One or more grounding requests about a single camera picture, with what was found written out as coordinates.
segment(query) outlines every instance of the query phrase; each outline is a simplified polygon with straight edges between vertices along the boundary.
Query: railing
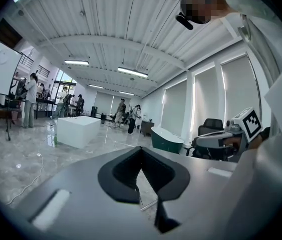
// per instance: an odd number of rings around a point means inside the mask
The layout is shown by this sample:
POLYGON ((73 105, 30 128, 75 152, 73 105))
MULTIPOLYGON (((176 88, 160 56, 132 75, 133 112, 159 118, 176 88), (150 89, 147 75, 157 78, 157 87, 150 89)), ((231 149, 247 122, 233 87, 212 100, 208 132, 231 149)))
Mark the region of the railing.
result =
POLYGON ((50 72, 46 68, 42 67, 41 65, 39 65, 37 69, 38 70, 36 71, 36 73, 39 73, 46 78, 49 76, 50 72))
POLYGON ((34 62, 34 61, 33 61, 32 59, 30 59, 30 58, 27 57, 24 53, 22 53, 22 57, 21 57, 21 59, 20 59, 19 64, 22 64, 22 65, 28 67, 29 69, 31 69, 31 68, 32 68, 32 65, 33 65, 33 62, 34 62))

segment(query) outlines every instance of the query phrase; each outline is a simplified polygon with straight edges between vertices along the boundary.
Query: cable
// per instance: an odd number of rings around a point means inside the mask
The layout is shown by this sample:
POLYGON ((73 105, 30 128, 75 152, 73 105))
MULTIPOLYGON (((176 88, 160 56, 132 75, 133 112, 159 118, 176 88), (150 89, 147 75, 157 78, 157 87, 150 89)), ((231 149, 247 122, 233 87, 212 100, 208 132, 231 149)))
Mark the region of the cable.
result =
POLYGON ((26 186, 25 188, 23 188, 23 190, 22 190, 22 192, 21 192, 20 194, 14 196, 14 197, 12 198, 12 200, 10 200, 8 203, 6 203, 6 205, 10 205, 10 204, 14 201, 15 198, 21 196, 21 195, 24 193, 24 191, 25 191, 27 188, 29 188, 30 186, 32 186, 32 185, 34 184, 34 182, 41 176, 42 170, 43 170, 43 168, 44 168, 43 156, 42 156, 42 154, 40 154, 41 142, 46 141, 48 138, 50 138, 50 137, 52 137, 52 136, 53 136, 53 135, 48 136, 48 137, 45 138, 44 140, 41 140, 40 143, 39 143, 39 150, 38 150, 37 156, 39 156, 39 157, 42 158, 42 167, 41 167, 41 169, 40 169, 39 175, 38 175, 35 179, 33 179, 33 181, 32 181, 31 184, 29 184, 28 186, 26 186))

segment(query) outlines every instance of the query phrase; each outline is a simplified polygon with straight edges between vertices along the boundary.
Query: marble floor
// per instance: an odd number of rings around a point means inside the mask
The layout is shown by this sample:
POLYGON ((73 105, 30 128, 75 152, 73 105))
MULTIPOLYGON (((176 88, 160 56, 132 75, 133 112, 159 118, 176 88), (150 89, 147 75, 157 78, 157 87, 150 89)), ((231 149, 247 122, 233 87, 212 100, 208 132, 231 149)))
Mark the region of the marble floor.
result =
MULTIPOLYGON (((115 150, 152 146, 151 137, 144 137, 139 130, 135 129, 134 134, 129 135, 126 131, 110 128, 110 125, 111 123, 106 121, 101 125, 95 138, 84 149, 78 149, 55 142, 57 125, 46 118, 35 120, 34 128, 24 129, 12 125, 11 141, 7 141, 5 120, 0 119, 0 200, 8 203, 39 175, 42 159, 37 153, 43 156, 44 168, 41 176, 17 197, 10 207, 16 207, 32 189, 71 163, 115 150)), ((137 185, 144 206, 157 199, 157 195, 142 172, 137 178, 137 185)), ((155 212, 156 207, 153 206, 144 211, 144 214, 154 221, 155 212)))

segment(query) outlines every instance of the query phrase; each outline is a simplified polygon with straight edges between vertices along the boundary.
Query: ceiling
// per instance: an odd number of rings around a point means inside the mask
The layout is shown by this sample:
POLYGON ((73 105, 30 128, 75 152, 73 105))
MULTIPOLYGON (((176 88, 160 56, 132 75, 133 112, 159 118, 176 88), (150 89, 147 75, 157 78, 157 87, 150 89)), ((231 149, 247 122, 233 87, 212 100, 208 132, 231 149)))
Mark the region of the ceiling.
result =
POLYGON ((179 1, 173 0, 20 0, 10 2, 3 17, 78 83, 142 98, 239 40, 238 14, 193 23, 188 30, 176 21, 178 13, 179 1), (68 59, 90 65, 68 68, 63 64, 68 59), (149 76, 121 73, 118 67, 149 76))

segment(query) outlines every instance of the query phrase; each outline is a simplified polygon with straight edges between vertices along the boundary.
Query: white box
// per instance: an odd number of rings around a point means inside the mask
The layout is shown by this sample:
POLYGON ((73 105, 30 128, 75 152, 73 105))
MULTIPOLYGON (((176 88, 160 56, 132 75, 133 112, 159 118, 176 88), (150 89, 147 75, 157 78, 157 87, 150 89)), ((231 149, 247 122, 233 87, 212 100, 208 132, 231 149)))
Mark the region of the white box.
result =
POLYGON ((89 116, 59 118, 57 141, 82 149, 100 130, 101 120, 89 116))

